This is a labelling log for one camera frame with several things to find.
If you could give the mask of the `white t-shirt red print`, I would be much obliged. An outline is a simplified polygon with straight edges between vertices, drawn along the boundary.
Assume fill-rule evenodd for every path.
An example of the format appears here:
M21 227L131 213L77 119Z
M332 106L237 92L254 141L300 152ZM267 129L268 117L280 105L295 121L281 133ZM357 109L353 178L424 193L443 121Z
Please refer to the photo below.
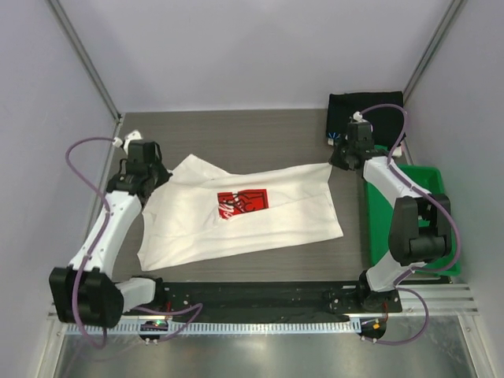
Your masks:
M144 272L343 236L328 163L231 174L190 154L143 209Z

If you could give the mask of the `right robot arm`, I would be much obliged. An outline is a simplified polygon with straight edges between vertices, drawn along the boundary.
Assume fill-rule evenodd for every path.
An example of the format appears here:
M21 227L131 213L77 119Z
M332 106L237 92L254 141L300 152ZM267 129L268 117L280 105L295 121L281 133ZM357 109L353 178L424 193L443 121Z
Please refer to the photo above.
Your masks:
M391 158L376 149L372 125L366 120L349 122L335 142L330 163L360 172L393 209L388 250L377 264L361 273L354 293L360 309L377 312L393 299L395 286L402 279L451 252L450 200L417 187Z

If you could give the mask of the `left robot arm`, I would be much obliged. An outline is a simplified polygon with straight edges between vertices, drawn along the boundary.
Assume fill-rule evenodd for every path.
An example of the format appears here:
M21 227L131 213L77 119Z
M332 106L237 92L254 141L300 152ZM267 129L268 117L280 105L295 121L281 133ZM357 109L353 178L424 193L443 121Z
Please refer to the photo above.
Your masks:
M50 290L60 321L81 326L115 327L121 316L142 306L152 314L167 306L160 279L133 276L112 280L113 267L133 221L170 173L162 164L161 148L133 131L111 143L126 156L106 189L95 190L102 209L76 256L49 276Z

